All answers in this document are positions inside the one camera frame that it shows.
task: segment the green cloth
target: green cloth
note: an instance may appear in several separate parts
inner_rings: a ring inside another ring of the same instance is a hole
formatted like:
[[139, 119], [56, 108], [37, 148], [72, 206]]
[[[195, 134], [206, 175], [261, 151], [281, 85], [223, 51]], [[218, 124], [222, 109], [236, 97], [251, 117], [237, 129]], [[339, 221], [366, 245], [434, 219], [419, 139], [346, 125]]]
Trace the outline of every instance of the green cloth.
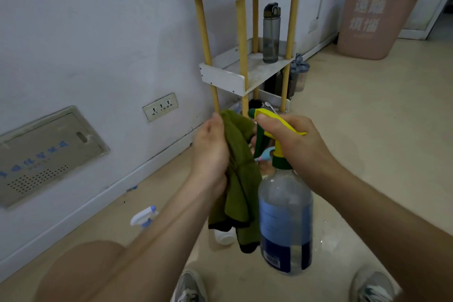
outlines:
[[211, 210], [208, 226], [224, 232], [235, 227], [241, 251], [252, 253], [261, 238], [258, 203], [261, 172], [248, 146], [255, 123], [232, 110], [224, 110], [220, 116], [230, 151], [228, 183]]

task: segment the green nozzle tip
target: green nozzle tip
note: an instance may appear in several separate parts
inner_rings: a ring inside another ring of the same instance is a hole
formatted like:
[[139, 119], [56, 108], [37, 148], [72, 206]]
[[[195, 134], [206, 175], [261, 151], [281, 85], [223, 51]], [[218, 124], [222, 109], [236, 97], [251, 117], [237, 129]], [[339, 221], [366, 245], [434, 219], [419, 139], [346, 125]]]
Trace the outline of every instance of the green nozzle tip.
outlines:
[[256, 109], [249, 109], [249, 117], [251, 119], [255, 119], [255, 110]]

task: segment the shoelace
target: shoelace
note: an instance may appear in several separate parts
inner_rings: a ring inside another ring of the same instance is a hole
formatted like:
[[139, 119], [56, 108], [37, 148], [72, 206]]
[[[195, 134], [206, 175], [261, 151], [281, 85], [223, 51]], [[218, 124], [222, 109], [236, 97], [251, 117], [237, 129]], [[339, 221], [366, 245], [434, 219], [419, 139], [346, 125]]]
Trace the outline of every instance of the shoelace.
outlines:
[[387, 291], [376, 285], [367, 285], [359, 295], [360, 301], [364, 302], [391, 302], [392, 297]]
[[179, 296], [178, 302], [198, 302], [198, 294], [195, 290], [186, 289]]

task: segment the electrical outlet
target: electrical outlet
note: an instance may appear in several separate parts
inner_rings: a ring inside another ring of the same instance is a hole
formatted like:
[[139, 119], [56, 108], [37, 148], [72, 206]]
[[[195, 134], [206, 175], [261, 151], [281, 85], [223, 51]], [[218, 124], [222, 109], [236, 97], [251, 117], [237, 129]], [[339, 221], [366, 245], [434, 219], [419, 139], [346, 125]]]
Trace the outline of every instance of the electrical outlet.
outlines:
[[144, 106], [143, 111], [148, 119], [148, 122], [152, 122], [177, 107], [178, 102], [176, 101], [176, 96], [174, 93], [170, 93], [169, 95]]
[[310, 26], [309, 26], [309, 33], [310, 32], [313, 32], [314, 30], [316, 30], [318, 28], [318, 19], [313, 19], [311, 22], [310, 22]]

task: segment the barcode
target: barcode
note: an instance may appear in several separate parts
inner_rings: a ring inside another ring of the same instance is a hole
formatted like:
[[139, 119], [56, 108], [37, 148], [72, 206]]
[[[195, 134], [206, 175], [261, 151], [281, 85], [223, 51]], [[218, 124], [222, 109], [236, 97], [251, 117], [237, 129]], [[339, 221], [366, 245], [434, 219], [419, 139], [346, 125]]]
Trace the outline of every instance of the barcode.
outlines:
[[270, 256], [266, 251], [263, 251], [264, 259], [271, 264], [272, 266], [275, 266], [276, 268], [280, 268], [280, 259], [274, 258]]

